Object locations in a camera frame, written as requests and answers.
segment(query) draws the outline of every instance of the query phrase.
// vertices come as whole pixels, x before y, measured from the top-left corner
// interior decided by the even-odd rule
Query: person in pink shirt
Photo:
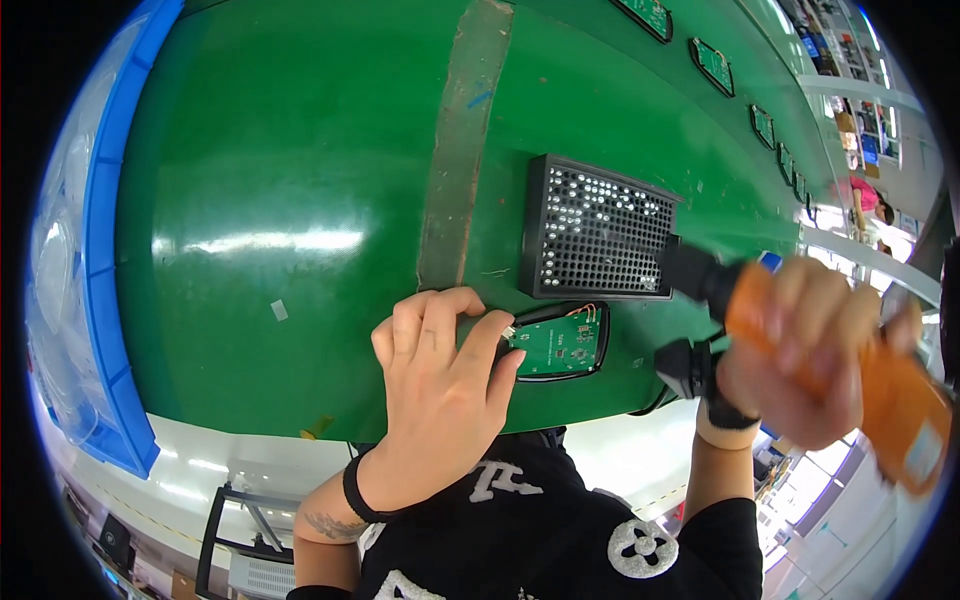
[[[853,211],[856,214],[857,227],[862,231],[867,228],[867,222],[864,213],[873,211],[878,219],[887,225],[894,224],[896,213],[880,193],[872,185],[861,178],[851,174],[850,184],[853,187]]]

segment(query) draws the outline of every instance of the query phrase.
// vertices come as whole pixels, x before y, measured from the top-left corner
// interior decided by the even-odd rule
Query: left hand
[[[501,333],[514,321],[493,310],[456,348],[457,315],[483,314],[476,292],[458,287],[420,292],[394,306],[371,335],[387,387],[387,435],[364,455],[357,484],[375,511],[426,500],[466,475],[507,419],[514,350],[493,370]]]

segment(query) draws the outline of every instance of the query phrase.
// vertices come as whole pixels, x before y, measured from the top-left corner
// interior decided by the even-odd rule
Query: tattoo
[[[307,513],[306,522],[310,523],[317,533],[323,534],[331,540],[357,541],[363,532],[367,531],[368,524],[363,520],[355,523],[343,523],[323,513]]]

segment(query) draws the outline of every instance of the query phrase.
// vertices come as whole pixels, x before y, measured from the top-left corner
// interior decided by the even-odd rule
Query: hand
[[[394,306],[371,335],[387,386],[387,435],[357,469],[364,501],[394,511],[440,492],[483,457],[507,419],[526,354],[493,356],[514,317],[493,310],[456,349],[457,315],[485,307],[467,287],[421,292]]]
[[[774,278],[768,338],[778,349],[767,356],[747,343],[731,345],[717,366],[724,396],[747,416],[806,449],[827,447],[863,418],[857,350],[877,335],[880,298],[869,285],[851,290],[843,274],[813,258],[788,260]],[[896,353],[916,348],[920,306],[912,301],[886,325]],[[825,399],[808,395],[788,376],[802,363],[829,382]]]

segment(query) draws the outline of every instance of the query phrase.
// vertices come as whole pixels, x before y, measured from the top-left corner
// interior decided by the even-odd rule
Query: orange-handled tool
[[[679,244],[660,256],[663,284],[705,301],[710,316],[734,340],[773,355],[763,316],[773,274],[756,263],[721,265],[698,248]],[[859,350],[863,390],[861,431],[870,439],[880,471],[913,495],[936,485],[947,456],[952,412],[946,391],[911,356],[895,355],[877,337]],[[827,382],[801,366],[794,381],[816,398]]]

